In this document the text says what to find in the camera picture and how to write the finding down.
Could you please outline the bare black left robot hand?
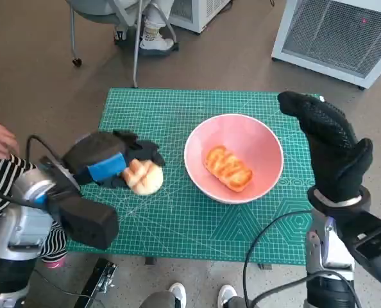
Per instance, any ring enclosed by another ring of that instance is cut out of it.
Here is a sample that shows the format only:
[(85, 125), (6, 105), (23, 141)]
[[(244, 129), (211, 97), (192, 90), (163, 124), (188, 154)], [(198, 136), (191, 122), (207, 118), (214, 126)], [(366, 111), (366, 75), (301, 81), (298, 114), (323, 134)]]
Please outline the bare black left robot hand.
[(62, 162), (79, 185), (94, 182), (106, 188), (127, 189), (121, 175), (133, 159), (150, 160), (160, 167), (165, 165), (158, 149), (156, 143), (139, 140), (129, 130), (96, 131), (79, 140)]

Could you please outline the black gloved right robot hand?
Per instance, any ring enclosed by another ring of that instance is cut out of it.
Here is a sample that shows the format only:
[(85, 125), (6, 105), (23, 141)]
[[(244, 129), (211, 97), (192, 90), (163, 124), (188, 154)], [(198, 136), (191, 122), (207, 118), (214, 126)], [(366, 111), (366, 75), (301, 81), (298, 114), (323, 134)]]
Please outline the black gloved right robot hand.
[(345, 113), (327, 101), (297, 92), (277, 96), (283, 114), (295, 117), (309, 144), (316, 189), (339, 203), (361, 195), (373, 160), (373, 142), (358, 139)]

